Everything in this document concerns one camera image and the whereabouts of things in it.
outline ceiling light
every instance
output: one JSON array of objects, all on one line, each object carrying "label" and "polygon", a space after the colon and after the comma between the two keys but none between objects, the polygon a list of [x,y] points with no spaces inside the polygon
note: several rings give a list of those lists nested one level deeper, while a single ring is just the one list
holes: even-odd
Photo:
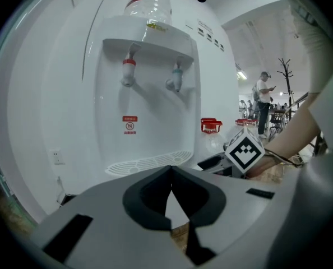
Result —
[{"label": "ceiling light", "polygon": [[238,72],[238,75],[240,75],[240,76],[241,76],[241,78],[243,78],[244,80],[246,80],[246,79],[247,79],[247,77],[244,75],[244,73],[243,73],[243,72]]}]

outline person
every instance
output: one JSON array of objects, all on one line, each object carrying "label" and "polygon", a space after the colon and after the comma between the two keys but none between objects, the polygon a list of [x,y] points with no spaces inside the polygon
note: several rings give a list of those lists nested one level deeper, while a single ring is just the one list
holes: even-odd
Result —
[{"label": "person", "polygon": [[249,116],[248,116],[248,119],[254,119],[254,113],[253,113],[253,110],[252,110],[252,102],[250,100],[248,100],[247,102],[249,103],[249,107],[248,107]]},{"label": "person", "polygon": [[[333,75],[333,28],[313,0],[288,1],[297,34],[308,55],[311,83],[305,102],[285,129],[265,149],[289,159],[320,132],[309,107]],[[278,163],[278,160],[264,156],[248,171],[247,176],[256,177]]]},{"label": "person", "polygon": [[257,101],[254,100],[254,103],[252,104],[252,108],[250,111],[250,116],[253,119],[258,119],[258,106],[257,106]]},{"label": "person", "polygon": [[240,113],[241,113],[241,118],[243,119],[244,115],[245,115],[245,111],[246,111],[247,106],[246,106],[246,103],[245,103],[244,100],[241,100],[240,103],[241,103]]},{"label": "person", "polygon": [[258,91],[259,96],[257,105],[260,109],[260,119],[258,121],[257,129],[259,138],[267,138],[265,135],[265,124],[267,122],[267,118],[269,117],[269,107],[271,104],[270,92],[272,92],[276,87],[267,87],[266,82],[269,78],[270,75],[267,72],[262,72],[256,83],[256,90]]}]

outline red label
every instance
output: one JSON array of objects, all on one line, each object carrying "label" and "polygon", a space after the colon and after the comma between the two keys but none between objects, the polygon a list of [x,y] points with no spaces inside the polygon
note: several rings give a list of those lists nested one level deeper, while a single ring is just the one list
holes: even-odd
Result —
[{"label": "red label", "polygon": [[132,115],[125,115],[123,117],[123,121],[124,122],[137,122],[138,121],[138,117],[132,116]]},{"label": "red label", "polygon": [[127,5],[126,5],[126,8],[130,5],[130,4],[133,4],[134,2],[137,2],[139,0],[131,0]]}]

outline drip tray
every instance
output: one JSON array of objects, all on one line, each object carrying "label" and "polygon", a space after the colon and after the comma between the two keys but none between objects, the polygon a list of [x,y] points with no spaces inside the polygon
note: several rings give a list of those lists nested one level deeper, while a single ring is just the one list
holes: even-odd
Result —
[{"label": "drip tray", "polygon": [[109,166],[105,172],[113,175],[130,175],[143,170],[166,165],[182,165],[192,157],[190,151],[176,151],[166,155],[158,155],[147,159],[125,161]]}]

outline ceiling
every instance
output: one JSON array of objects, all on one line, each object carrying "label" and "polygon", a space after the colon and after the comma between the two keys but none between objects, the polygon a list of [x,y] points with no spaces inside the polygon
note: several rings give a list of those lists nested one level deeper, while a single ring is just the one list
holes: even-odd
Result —
[{"label": "ceiling", "polygon": [[289,62],[291,90],[295,96],[302,96],[308,91],[309,70],[306,51],[297,38],[290,9],[279,10],[248,21],[236,28],[228,29],[230,44],[235,62],[240,66],[247,80],[239,80],[240,94],[250,94],[260,73],[267,71],[271,79],[267,84],[277,86],[274,95],[287,92],[287,85],[278,58]]}]

